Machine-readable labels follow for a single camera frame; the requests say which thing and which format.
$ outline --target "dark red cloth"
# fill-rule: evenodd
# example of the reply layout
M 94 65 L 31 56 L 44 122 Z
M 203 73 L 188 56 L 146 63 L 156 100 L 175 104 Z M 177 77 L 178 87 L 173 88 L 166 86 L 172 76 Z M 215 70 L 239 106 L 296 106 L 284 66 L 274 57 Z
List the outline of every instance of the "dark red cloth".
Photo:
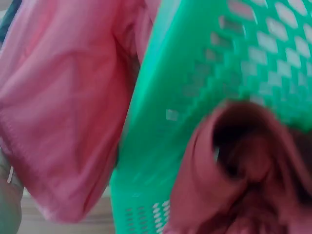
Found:
M 311 234 L 312 144 L 293 133 L 255 104 L 216 109 L 189 142 L 164 233 Z

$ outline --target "pink sleeve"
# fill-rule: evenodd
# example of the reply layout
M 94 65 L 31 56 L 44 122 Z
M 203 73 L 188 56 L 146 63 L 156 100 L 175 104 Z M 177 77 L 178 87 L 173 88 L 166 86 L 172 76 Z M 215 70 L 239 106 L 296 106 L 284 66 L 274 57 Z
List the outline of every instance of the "pink sleeve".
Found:
M 132 87 L 121 0 L 26 0 L 0 54 L 0 136 L 46 218 L 80 221 L 108 183 Z
M 118 43 L 142 63 L 160 0 L 123 0 L 113 26 Z

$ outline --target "basket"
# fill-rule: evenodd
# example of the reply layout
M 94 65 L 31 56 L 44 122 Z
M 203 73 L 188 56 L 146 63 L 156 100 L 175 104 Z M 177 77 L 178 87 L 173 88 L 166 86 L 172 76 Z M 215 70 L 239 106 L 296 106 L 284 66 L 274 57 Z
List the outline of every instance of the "basket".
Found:
M 162 233 L 187 142 L 220 102 L 312 126 L 311 2 L 163 0 L 111 179 L 117 234 Z

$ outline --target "floor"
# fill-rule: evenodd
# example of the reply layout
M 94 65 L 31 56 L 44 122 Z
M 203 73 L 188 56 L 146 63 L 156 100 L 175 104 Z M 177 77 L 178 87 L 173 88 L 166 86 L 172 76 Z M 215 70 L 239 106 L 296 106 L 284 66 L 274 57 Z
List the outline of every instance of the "floor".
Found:
M 102 198 L 89 216 L 80 224 L 56 225 L 46 222 L 34 202 L 23 197 L 22 223 L 18 234 L 114 234 L 111 203 L 108 197 Z
M 6 10 L 11 4 L 12 0 L 0 0 L 0 11 Z

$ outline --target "clothing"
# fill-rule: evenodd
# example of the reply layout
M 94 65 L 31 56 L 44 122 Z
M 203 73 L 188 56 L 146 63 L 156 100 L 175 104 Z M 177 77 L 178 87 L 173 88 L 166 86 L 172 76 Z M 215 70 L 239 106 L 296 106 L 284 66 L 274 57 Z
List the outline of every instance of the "clothing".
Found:
M 189 142 L 164 233 L 311 233 L 311 142 L 255 104 L 218 108 Z
M 21 5 L 21 0 L 13 0 L 11 5 L 7 9 L 0 24 L 0 44 L 4 42 L 5 36 L 9 30 L 9 27 L 20 5 Z
M 45 218 L 101 197 L 160 0 L 23 1 L 0 54 L 1 145 Z

